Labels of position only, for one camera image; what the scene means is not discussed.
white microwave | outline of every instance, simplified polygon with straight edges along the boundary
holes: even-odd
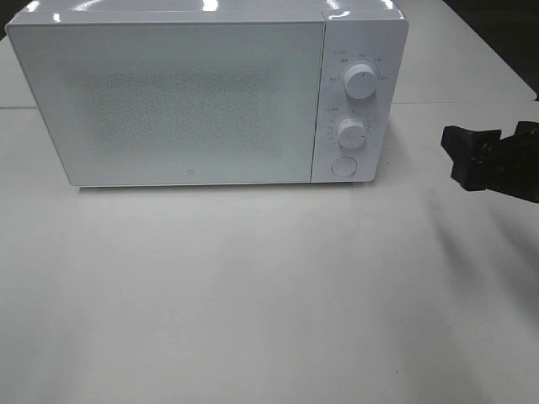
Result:
[[[389,0],[35,0],[8,36],[71,184],[370,181]]]

white table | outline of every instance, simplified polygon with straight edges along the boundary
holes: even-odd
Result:
[[[441,0],[400,0],[410,22],[395,103],[532,101],[536,94]],[[35,105],[7,39],[0,108]]]
[[[537,116],[395,105],[364,185],[79,191],[0,111],[0,402],[536,404],[539,210],[440,137]]]

microwave door window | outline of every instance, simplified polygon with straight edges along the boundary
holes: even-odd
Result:
[[[82,186],[308,182],[322,36],[319,23],[13,34],[35,58],[25,72]]]

